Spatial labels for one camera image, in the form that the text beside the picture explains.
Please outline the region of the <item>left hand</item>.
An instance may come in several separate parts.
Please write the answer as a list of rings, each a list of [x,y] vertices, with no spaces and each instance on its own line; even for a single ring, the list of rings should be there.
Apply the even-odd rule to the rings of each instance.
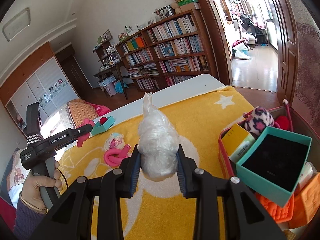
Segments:
[[[30,172],[23,184],[20,199],[23,204],[31,208],[37,213],[46,213],[47,207],[45,206],[41,194],[41,187],[56,187],[59,191],[62,190],[62,181],[60,179],[61,173],[59,171],[60,163],[55,161],[55,171],[53,179],[47,176],[33,176]]]

